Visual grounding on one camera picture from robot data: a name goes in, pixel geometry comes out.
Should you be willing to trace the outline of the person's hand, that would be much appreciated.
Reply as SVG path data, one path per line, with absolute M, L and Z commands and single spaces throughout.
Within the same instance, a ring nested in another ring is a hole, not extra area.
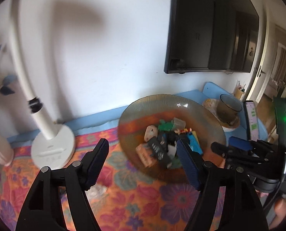
M 273 229 L 277 227 L 286 216 L 286 201 L 283 198 L 279 198 L 274 205 L 275 217 L 271 224 L 269 225 L 269 229 Z

